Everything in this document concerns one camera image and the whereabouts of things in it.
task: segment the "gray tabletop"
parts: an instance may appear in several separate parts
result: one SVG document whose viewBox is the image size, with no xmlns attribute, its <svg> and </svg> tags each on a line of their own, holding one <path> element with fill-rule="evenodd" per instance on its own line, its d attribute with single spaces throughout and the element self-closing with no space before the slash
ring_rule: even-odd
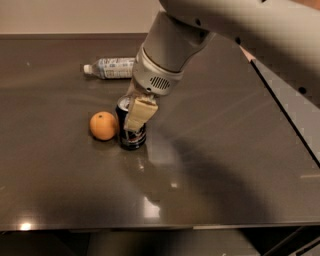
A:
<svg viewBox="0 0 320 256">
<path fill-rule="evenodd" d="M 113 112 L 129 80 L 80 66 L 135 56 L 143 38 L 0 40 L 0 229 L 320 224 L 318 167 L 219 36 L 159 100 L 146 145 L 92 138 L 90 117 Z"/>
</svg>

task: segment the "soda can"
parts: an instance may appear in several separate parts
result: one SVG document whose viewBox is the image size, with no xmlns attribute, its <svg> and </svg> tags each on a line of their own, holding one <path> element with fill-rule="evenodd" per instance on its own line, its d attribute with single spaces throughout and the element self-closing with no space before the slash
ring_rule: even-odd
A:
<svg viewBox="0 0 320 256">
<path fill-rule="evenodd" d="M 123 96 L 119 99 L 116 107 L 116 116 L 119 127 L 118 141 L 120 146 L 127 150 L 134 150 L 141 147 L 146 141 L 146 124 L 136 132 L 124 129 L 124 122 L 128 114 L 130 98 L 130 96 Z"/>
</svg>

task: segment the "water bottle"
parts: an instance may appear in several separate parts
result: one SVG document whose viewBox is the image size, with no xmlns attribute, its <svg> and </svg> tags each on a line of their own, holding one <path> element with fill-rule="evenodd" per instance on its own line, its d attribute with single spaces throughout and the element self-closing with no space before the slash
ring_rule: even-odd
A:
<svg viewBox="0 0 320 256">
<path fill-rule="evenodd" d="M 100 79 L 131 78 L 134 58 L 102 58 L 92 65 L 84 65 L 86 75 Z"/>
</svg>

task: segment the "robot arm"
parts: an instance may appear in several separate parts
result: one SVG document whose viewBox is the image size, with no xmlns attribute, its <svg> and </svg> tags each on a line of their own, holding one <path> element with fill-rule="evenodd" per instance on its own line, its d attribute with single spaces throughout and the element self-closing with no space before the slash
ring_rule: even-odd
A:
<svg viewBox="0 0 320 256">
<path fill-rule="evenodd" d="M 236 41 L 295 89 L 320 103 L 320 12 L 291 0 L 160 0 L 138 52 L 132 84 L 167 95 L 188 60 L 219 33 Z"/>
</svg>

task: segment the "bottle label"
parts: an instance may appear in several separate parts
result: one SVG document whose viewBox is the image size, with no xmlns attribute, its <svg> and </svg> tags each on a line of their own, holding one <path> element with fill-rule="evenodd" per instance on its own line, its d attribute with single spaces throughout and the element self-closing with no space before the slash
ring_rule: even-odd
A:
<svg viewBox="0 0 320 256">
<path fill-rule="evenodd" d="M 109 58 L 105 59 L 103 70 L 106 78 L 131 78 L 134 58 Z"/>
</svg>

